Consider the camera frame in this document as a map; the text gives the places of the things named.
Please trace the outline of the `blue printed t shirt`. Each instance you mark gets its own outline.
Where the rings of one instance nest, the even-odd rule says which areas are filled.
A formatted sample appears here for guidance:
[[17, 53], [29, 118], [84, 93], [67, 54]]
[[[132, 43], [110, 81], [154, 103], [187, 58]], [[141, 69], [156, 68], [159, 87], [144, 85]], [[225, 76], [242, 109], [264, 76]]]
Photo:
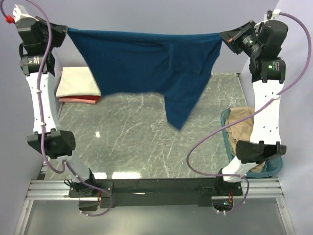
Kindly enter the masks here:
[[102, 96], [159, 93], [168, 122], [181, 129], [220, 55], [217, 33], [164, 35], [70, 28]]

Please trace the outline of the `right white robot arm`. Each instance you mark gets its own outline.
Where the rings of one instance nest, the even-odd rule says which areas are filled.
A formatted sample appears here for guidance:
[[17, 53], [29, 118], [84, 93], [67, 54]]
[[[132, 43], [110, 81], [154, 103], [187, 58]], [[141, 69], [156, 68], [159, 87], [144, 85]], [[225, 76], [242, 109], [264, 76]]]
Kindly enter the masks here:
[[221, 169], [223, 178], [215, 182], [215, 191], [226, 195], [231, 183], [241, 180], [252, 168], [283, 156], [287, 147], [279, 133], [280, 92], [284, 88], [286, 64], [278, 56], [288, 26], [278, 20], [246, 24], [219, 33], [222, 41], [236, 54], [250, 58], [249, 71], [254, 90], [254, 124], [250, 139], [239, 140], [235, 157]]

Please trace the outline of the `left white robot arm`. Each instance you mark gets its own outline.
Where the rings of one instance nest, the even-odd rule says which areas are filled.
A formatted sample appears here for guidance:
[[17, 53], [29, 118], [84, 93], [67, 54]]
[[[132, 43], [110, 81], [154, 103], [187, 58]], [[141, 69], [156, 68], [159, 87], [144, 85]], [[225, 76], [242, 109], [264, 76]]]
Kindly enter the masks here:
[[33, 134], [27, 136], [27, 143], [42, 154], [55, 173], [69, 170], [72, 179], [64, 183], [71, 190], [83, 196], [94, 196], [98, 190], [94, 175], [75, 153], [74, 134], [61, 128], [55, 102], [52, 49], [62, 45], [67, 27], [29, 15], [17, 17], [15, 26], [22, 39], [20, 67], [31, 91], [34, 111]]

